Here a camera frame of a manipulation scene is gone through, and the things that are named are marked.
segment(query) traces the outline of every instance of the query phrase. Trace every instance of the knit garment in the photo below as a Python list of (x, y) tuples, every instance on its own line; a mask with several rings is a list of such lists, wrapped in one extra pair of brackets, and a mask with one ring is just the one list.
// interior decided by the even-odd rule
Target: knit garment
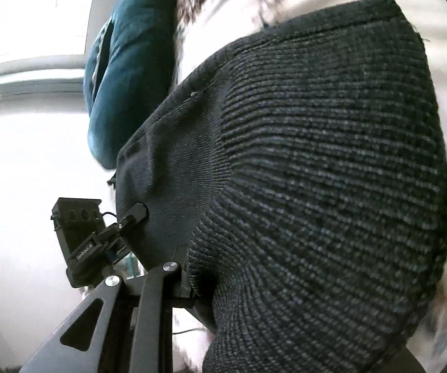
[(372, 372), (426, 312), (447, 248), (447, 163), (422, 40), (394, 0), (239, 39), (118, 155), (117, 212), (151, 269), (189, 243), (212, 298), (205, 373)]

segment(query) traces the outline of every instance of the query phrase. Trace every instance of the folded garment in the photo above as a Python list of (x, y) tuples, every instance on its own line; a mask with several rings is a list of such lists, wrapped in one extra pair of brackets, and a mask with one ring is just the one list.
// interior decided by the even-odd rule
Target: folded garment
[(447, 162), (422, 39), (394, 0), (320, 10), (203, 62), (118, 155), (146, 269), (189, 244), (205, 373), (372, 372), (447, 254)]
[(174, 69), (177, 0), (121, 0), (85, 66), (88, 142), (106, 169), (168, 95)]

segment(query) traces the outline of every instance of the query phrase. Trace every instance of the gray cloth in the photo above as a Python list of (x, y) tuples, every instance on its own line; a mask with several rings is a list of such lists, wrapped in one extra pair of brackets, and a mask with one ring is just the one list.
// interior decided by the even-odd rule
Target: gray cloth
[(403, 348), (447, 248), (447, 163), (424, 46), (394, 0), (239, 39), (118, 155), (147, 269), (189, 244), (211, 299), (205, 373), (372, 372)]

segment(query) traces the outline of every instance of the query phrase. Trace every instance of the silver screw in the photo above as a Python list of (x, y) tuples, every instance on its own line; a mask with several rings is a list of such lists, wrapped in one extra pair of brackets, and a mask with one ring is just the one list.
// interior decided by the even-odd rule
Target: silver screw
[(116, 275), (111, 275), (105, 279), (105, 283), (106, 283), (106, 286), (113, 287), (120, 283), (120, 278)]
[(174, 270), (177, 270), (178, 267), (179, 267), (179, 264), (176, 262), (173, 262), (172, 260), (169, 262), (165, 262), (163, 264), (163, 270), (165, 270), (167, 272), (173, 272)]

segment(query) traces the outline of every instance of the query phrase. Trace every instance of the wire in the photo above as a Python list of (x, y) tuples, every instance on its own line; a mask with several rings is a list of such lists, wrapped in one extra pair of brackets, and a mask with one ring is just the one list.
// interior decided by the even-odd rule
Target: wire
[(192, 328), (190, 330), (180, 331), (180, 332), (172, 332), (172, 335), (179, 335), (179, 334), (185, 334), (186, 332), (191, 331), (206, 331), (204, 328)]
[(112, 212), (104, 212), (104, 213), (101, 213), (101, 216), (104, 216), (105, 214), (109, 214), (109, 215), (111, 215), (111, 216), (117, 218), (117, 215), (116, 215), (115, 213), (112, 213)]

